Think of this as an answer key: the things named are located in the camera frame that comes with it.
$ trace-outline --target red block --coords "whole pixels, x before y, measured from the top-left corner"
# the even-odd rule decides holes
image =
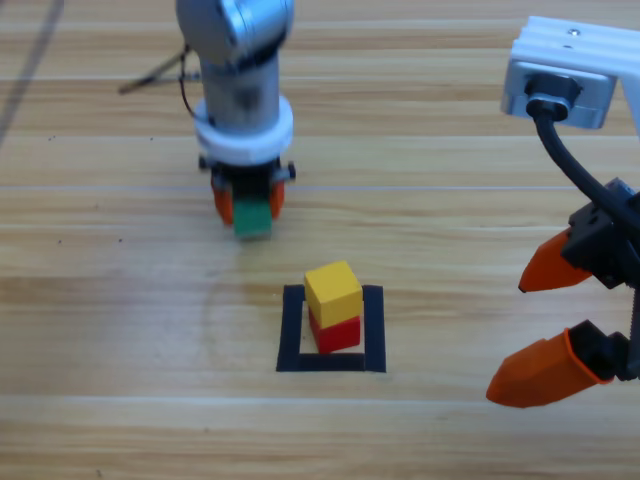
[[[318,353],[331,353],[344,348],[360,345],[360,316],[345,322],[321,329],[309,309],[309,323],[316,340]]]

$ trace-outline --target white ring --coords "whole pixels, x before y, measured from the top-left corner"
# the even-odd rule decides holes
[[[209,118],[204,100],[196,107],[195,114],[198,119]],[[220,132],[198,119],[195,121],[195,128],[200,148],[211,159],[228,165],[248,167],[271,162],[280,157],[293,140],[293,110],[282,95],[278,122],[266,132],[256,135]]]

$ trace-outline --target metal plate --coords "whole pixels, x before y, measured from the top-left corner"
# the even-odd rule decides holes
[[[526,111],[529,97],[525,88],[531,77],[537,73],[571,77],[582,88],[569,117],[560,122],[562,125],[586,129],[602,128],[616,87],[615,77],[534,63],[512,61],[509,64],[502,97],[501,108],[504,113],[531,118]]]

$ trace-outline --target white bracket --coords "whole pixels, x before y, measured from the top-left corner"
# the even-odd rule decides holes
[[[582,87],[565,125],[597,129],[605,123],[620,80],[640,136],[640,32],[543,17],[530,17],[515,40],[502,110],[526,113],[526,84],[535,73],[558,73]]]

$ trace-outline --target green block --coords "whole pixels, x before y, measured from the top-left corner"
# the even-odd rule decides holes
[[[271,206],[268,200],[241,198],[233,201],[233,228],[241,238],[271,233]]]

